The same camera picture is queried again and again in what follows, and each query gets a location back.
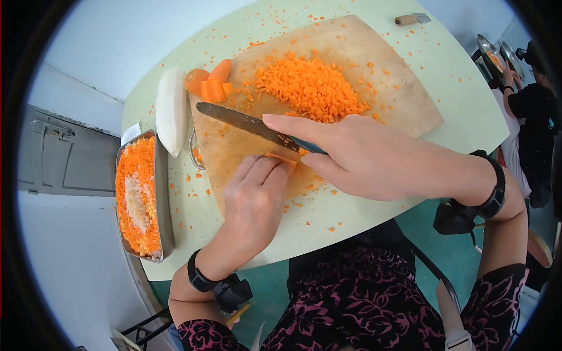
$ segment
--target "light green table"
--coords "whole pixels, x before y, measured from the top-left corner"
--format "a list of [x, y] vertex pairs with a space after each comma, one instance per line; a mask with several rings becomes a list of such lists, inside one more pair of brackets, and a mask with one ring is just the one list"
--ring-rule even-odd
[[[352, 14], [358, 15], [377, 33], [384, 34], [383, 38], [411, 64], [439, 109], [444, 123], [422, 138], [469, 153], [476, 149], [491, 152], [507, 137], [509, 132], [504, 118], [478, 68], [455, 38], [420, 4], [414, 0], [315, 2], [317, 4], [312, 0], [258, 1], [203, 28], [164, 57], [129, 94], [125, 100], [123, 130], [137, 122], [143, 131], [156, 129], [155, 109], [151, 106], [155, 104], [158, 80], [166, 69], [180, 67], [187, 72], [206, 64], [205, 69], [210, 71], [223, 58], [242, 52], [238, 48], [248, 47], [250, 40], [268, 40], [283, 31], [310, 24], [308, 15], [329, 19]], [[413, 12], [425, 12], [433, 21], [425, 25], [395, 25], [394, 17]], [[275, 20], [284, 22], [276, 24]], [[213, 194], [205, 193], [206, 189], [211, 189], [209, 180], [204, 172], [202, 178], [195, 177], [197, 169], [188, 152], [186, 139], [177, 159], [168, 156], [168, 182], [174, 184], [173, 189], [169, 188], [169, 198], [176, 244], [174, 253], [163, 263], [142, 261], [149, 280], [170, 280], [195, 250], [211, 240], [223, 222]], [[191, 176], [189, 182], [185, 181], [187, 175]], [[342, 192], [334, 196], [330, 192], [332, 189], [334, 187], [328, 184], [319, 194], [296, 198], [303, 207], [291, 207], [273, 242], [244, 268], [281, 261], [336, 243], [396, 217], [423, 200], [377, 202]], [[335, 232], [328, 230], [332, 226]]]

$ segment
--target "sleeve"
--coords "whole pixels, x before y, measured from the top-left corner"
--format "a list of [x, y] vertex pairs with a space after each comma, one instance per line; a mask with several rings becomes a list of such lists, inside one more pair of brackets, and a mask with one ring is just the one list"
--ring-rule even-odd
[[461, 319], [477, 350], [502, 350], [510, 340], [528, 272], [518, 263], [491, 271], [474, 284]]
[[536, 113], [536, 110], [533, 110], [536, 109], [536, 102], [534, 101], [536, 93], [536, 88], [529, 85], [516, 94], [507, 97], [507, 103], [515, 118], [528, 118]]
[[222, 323], [212, 320], [193, 320], [178, 327], [178, 336], [185, 351], [232, 350], [248, 351]]

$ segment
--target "woman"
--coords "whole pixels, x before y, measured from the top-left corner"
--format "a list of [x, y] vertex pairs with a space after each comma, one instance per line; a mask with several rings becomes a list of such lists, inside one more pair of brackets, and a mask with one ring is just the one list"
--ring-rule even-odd
[[[453, 197], [479, 206], [497, 184], [486, 159], [363, 116], [321, 124], [264, 115], [264, 122], [327, 151], [308, 154], [302, 162], [355, 196]], [[225, 221], [195, 258], [207, 279], [226, 278], [271, 243], [283, 215], [289, 172], [274, 158], [250, 156], [242, 162], [225, 190]], [[501, 349], [508, 342], [526, 277], [527, 213], [516, 180], [505, 169], [504, 174], [505, 203], [486, 222], [478, 276], [461, 314], [478, 349]], [[399, 246], [387, 244], [347, 245], [320, 255], [299, 277], [289, 277], [291, 302], [261, 349], [443, 349], [441, 318], [416, 286], [413, 263]], [[172, 279], [169, 307], [185, 350], [246, 350], [225, 326], [213, 292], [190, 284], [186, 266]]]
[[[517, 179], [523, 197], [530, 198], [531, 206], [538, 208], [544, 207], [550, 199], [553, 138], [559, 128], [559, 114], [552, 84], [533, 41], [529, 42], [524, 59], [536, 83], [523, 89], [519, 75], [506, 69], [503, 97], [499, 90], [493, 93], [502, 101], [500, 106], [510, 133], [501, 144], [506, 167]], [[520, 120], [524, 120], [524, 124], [519, 125]]]

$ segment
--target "green floor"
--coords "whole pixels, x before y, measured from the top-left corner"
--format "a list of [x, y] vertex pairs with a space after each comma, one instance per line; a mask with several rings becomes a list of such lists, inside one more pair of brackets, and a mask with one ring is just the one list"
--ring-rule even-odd
[[[433, 229], [438, 203], [438, 200], [427, 200], [396, 217], [396, 221], [404, 234], [451, 281], [463, 307], [476, 278], [480, 254], [473, 248], [470, 235], [444, 236]], [[482, 246], [482, 230], [477, 230], [475, 235], [477, 243]], [[265, 339], [289, 303], [287, 271], [288, 263], [283, 261], [238, 272], [240, 279], [250, 282], [253, 292], [250, 309], [233, 328], [238, 341], [247, 347], [252, 345], [263, 322], [265, 325], [261, 341]], [[416, 260], [416, 280], [425, 297], [438, 309], [435, 297], [437, 279], [419, 260]], [[167, 305], [170, 282], [151, 282], [151, 286], [157, 299]]]

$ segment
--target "wooden cutting board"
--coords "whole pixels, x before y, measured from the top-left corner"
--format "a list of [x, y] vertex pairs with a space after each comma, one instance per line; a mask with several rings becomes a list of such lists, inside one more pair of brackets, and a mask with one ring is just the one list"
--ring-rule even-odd
[[[265, 62], [266, 56], [284, 57], [288, 51], [297, 56], [305, 56], [307, 60], [318, 56], [326, 64], [342, 66], [343, 76], [362, 100], [370, 103], [371, 99], [376, 100], [373, 109], [365, 111], [363, 115], [371, 117], [377, 112], [379, 120], [385, 121], [387, 126], [415, 137], [443, 123], [422, 84], [381, 35], [355, 15], [325, 20], [318, 24], [296, 29], [263, 45], [247, 49], [232, 60], [228, 81], [234, 84], [235, 89], [244, 88], [243, 83], [254, 79], [254, 72], [268, 63]], [[316, 54], [312, 53], [313, 48], [316, 49]], [[372, 68], [368, 67], [370, 62], [373, 63]], [[376, 97], [371, 97], [371, 91], [365, 90], [367, 82], [377, 89]], [[250, 85], [248, 88], [255, 99], [255, 86]], [[242, 98], [245, 96], [240, 94], [235, 106], [228, 105], [228, 102], [222, 105], [257, 118], [261, 118], [263, 113], [283, 114], [291, 110], [276, 98], [264, 95], [260, 102], [254, 101], [253, 108], [247, 111], [247, 105], [240, 103]], [[299, 159], [296, 152], [234, 127], [225, 128], [224, 123], [202, 115], [195, 107], [198, 101], [199, 98], [190, 95], [198, 149], [203, 155], [212, 191], [223, 214], [224, 186], [245, 156], [273, 151], [290, 159]], [[315, 177], [312, 169], [300, 163], [292, 176], [288, 198], [309, 193], [311, 189], [320, 186], [322, 183]]]

